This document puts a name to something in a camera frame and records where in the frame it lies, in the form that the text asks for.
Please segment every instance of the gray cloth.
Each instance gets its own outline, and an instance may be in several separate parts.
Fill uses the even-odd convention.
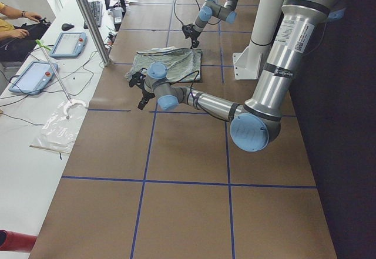
[[[201,49],[176,49],[175,47],[137,51],[132,68],[125,75],[125,78],[130,81],[132,75],[140,71],[141,68],[148,69],[153,62],[161,62],[167,67],[167,79],[170,82],[176,82],[190,73],[191,75],[182,80],[182,82],[193,81],[197,75],[197,71],[199,71],[199,74],[196,80],[199,80],[201,55]]]

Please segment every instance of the person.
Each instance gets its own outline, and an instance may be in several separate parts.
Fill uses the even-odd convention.
[[[32,25],[25,23],[21,27],[17,27],[0,18],[0,61],[23,62],[35,47],[35,40],[44,35],[49,25],[40,23],[42,19],[40,14],[21,11],[2,2],[0,2],[0,13],[10,19],[28,18],[37,22]]]

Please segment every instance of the red cup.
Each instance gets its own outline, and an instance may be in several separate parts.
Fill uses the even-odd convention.
[[[30,253],[36,236],[20,234],[14,231],[0,230],[0,251],[16,251]]]

